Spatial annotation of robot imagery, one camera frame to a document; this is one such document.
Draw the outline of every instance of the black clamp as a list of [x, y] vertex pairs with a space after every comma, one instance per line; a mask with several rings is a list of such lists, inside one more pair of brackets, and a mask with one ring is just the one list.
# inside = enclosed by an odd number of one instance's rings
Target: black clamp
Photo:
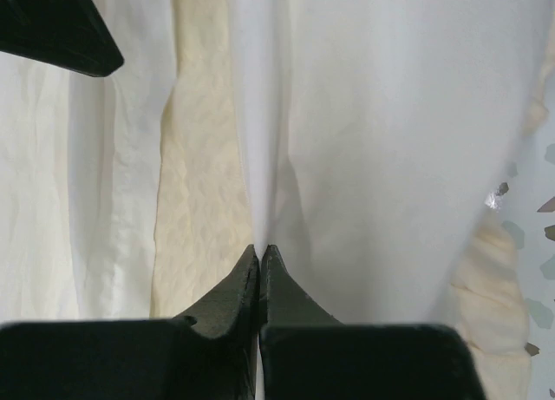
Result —
[[0, 50], [91, 76], [123, 64], [92, 0], [0, 0]]
[[342, 325], [252, 246], [175, 318], [0, 329], [0, 398], [251, 400], [259, 334], [267, 400], [485, 400], [457, 333]]

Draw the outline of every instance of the wrinkled cloth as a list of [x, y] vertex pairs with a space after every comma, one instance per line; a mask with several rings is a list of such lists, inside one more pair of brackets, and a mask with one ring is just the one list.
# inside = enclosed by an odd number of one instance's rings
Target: wrinkled cloth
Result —
[[178, 79], [162, 121], [153, 316], [204, 296], [252, 243], [225, 0], [173, 0]]
[[171, 0], [94, 0], [106, 79], [0, 54], [0, 321], [147, 317]]
[[489, 400], [526, 399], [531, 359], [517, 251], [487, 209], [451, 279], [452, 325], [467, 342]]

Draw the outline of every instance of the white fabric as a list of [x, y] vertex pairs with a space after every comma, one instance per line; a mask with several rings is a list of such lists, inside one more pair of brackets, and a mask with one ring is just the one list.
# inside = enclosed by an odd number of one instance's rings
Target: white fabric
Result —
[[69, 210], [82, 318], [150, 312], [160, 120], [176, 65], [172, 0], [95, 0], [126, 62], [72, 75]]
[[146, 317], [171, 0], [95, 0], [106, 79], [0, 54], [0, 321]]
[[552, 21], [551, 30], [549, 31], [549, 41], [545, 49], [545, 59], [539, 71], [538, 82], [532, 95], [532, 105], [528, 111], [526, 120], [525, 133], [533, 133], [542, 123], [545, 122], [549, 111], [544, 105], [545, 82], [547, 77], [555, 69], [555, 17]]
[[278, 244], [344, 321], [440, 319], [519, 137], [552, 0], [230, 0], [230, 12], [257, 249]]

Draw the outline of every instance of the beige cloth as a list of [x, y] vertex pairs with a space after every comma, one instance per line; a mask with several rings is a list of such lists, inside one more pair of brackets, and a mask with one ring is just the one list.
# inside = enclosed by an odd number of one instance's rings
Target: beige cloth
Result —
[[531, 359], [517, 251], [488, 209], [451, 281], [454, 322], [467, 341], [489, 400], [526, 398]]
[[225, 0], [173, 0], [178, 81], [162, 122], [153, 316], [208, 292], [251, 243]]

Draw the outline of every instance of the white curtain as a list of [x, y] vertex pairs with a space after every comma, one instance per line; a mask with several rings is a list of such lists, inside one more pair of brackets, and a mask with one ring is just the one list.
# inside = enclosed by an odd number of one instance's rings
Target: white curtain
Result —
[[94, 1], [110, 77], [0, 54], [0, 321], [149, 314], [172, 0]]

